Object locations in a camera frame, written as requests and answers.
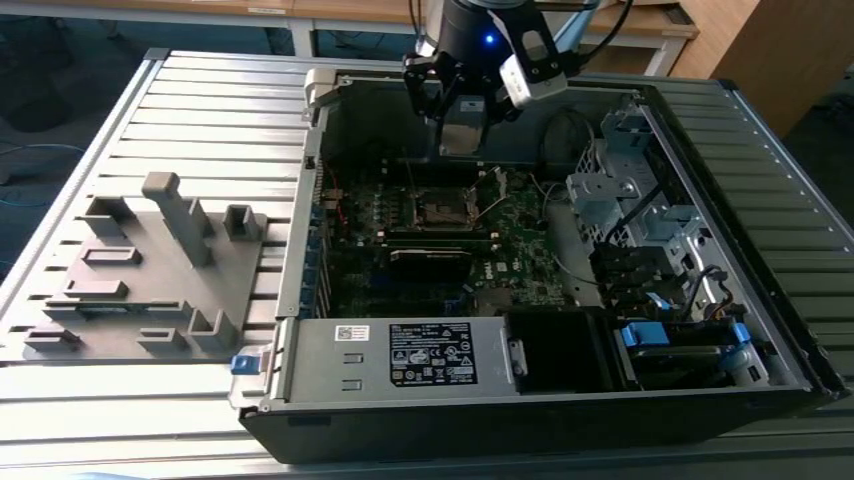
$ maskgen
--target table leg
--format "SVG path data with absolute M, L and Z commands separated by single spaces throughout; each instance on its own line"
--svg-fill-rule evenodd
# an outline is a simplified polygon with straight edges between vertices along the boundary
M 288 21 L 293 35 L 293 55 L 311 58 L 316 56 L 315 26 L 309 18 L 292 18 Z
M 670 70 L 676 63 L 686 42 L 687 39 L 679 37 L 667 37 L 664 39 L 660 48 L 655 51 L 655 55 L 652 55 L 652 60 L 650 60 L 650 65 L 646 67 L 646 72 L 643 73 L 644 75 L 654 77 L 666 77 L 670 75 Z

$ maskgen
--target wooden table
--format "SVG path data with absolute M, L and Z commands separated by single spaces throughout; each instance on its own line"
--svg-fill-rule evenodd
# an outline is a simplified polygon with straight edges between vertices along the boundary
M 424 12 L 430 1 L 424 0 Z M 622 6 L 615 5 L 596 13 L 583 44 L 602 41 L 620 9 Z M 0 0 L 0 13 L 287 28 L 293 34 L 299 57 L 316 56 L 317 30 L 412 32 L 407 0 Z M 559 34 L 568 14 L 548 13 L 547 17 Z M 612 45 L 655 51 L 651 60 L 642 59 L 640 71 L 647 75 L 667 75 L 687 39 L 696 33 L 695 26 L 674 24 L 660 7 L 635 7 Z

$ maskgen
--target blue cable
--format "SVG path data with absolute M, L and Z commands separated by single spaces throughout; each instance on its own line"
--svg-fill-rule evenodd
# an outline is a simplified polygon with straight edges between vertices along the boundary
M 47 207 L 51 204 L 51 202 L 43 202 L 43 203 L 15 203 L 15 202 L 8 202 L 5 200 L 0 200 L 0 205 L 5 205 L 7 207 L 20 207 L 20 208 L 37 208 L 37 207 Z
M 56 149 L 56 150 L 73 150 L 75 152 L 83 154 L 85 150 L 80 147 L 75 147 L 73 145 L 64 145 L 61 143 L 33 143 L 32 145 L 17 145 L 13 142 L 1 141 L 0 143 L 5 143 L 8 145 L 15 145 L 13 148 L 4 150 L 0 152 L 0 155 L 5 155 L 7 153 L 17 152 L 19 150 L 25 150 L 29 148 L 45 148 L 45 149 Z

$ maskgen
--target wooden cabinet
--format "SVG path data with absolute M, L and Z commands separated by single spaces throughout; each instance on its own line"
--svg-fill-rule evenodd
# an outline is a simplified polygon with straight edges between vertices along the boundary
M 700 34 L 674 77 L 734 80 L 784 136 L 854 61 L 851 0 L 680 0 Z

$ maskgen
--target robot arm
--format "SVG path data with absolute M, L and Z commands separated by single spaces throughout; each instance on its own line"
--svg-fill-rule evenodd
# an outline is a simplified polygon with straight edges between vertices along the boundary
M 420 53 L 404 59 L 412 107 L 434 128 L 430 156 L 475 154 L 491 125 L 515 120 L 532 102 L 566 90 L 567 77 L 590 59 L 574 47 L 599 0 L 572 5 L 576 39 L 570 51 L 559 52 L 534 0 L 435 2 Z M 435 93 L 425 89 L 430 74 L 440 83 Z

